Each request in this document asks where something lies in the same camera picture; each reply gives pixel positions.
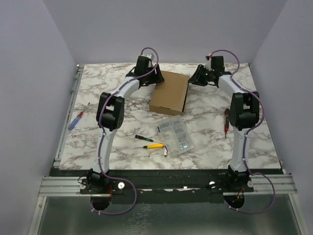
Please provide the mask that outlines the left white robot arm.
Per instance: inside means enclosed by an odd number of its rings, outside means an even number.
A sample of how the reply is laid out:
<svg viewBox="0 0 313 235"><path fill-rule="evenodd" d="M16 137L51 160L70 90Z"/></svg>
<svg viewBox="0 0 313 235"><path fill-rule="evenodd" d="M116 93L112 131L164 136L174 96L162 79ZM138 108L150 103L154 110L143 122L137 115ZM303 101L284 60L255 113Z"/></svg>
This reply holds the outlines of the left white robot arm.
<svg viewBox="0 0 313 235"><path fill-rule="evenodd" d="M140 55L136 65L126 74L125 81L110 93L100 95L96 121L99 126L97 156L91 167L93 172L109 170L112 144L117 130L124 121L125 101L143 86L164 82L158 64L153 64L154 55Z"/></svg>

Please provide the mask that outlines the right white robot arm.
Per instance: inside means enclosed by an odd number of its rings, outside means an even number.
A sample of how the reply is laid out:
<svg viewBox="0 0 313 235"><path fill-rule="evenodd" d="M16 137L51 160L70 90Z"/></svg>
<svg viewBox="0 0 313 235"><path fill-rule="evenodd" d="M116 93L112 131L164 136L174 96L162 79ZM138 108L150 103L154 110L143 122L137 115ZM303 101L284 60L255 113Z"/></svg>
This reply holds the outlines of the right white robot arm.
<svg viewBox="0 0 313 235"><path fill-rule="evenodd" d="M259 94L251 92L233 79L233 74L225 70L224 57L206 56L207 65L198 65L195 73L188 80L198 86L215 86L231 98L228 112L229 124L233 127L234 143L229 168L234 173L250 173L248 168L248 147L252 129L259 122Z"/></svg>

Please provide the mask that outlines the brown cardboard express box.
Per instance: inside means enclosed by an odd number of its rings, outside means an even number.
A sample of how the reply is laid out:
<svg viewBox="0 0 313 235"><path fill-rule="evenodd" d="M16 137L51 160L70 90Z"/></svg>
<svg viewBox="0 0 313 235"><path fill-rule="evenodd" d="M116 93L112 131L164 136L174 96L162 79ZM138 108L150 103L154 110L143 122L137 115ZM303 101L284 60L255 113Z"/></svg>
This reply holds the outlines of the brown cardboard express box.
<svg viewBox="0 0 313 235"><path fill-rule="evenodd" d="M149 110L158 114L177 116L185 109L190 76L161 71L164 82L157 83L153 91Z"/></svg>

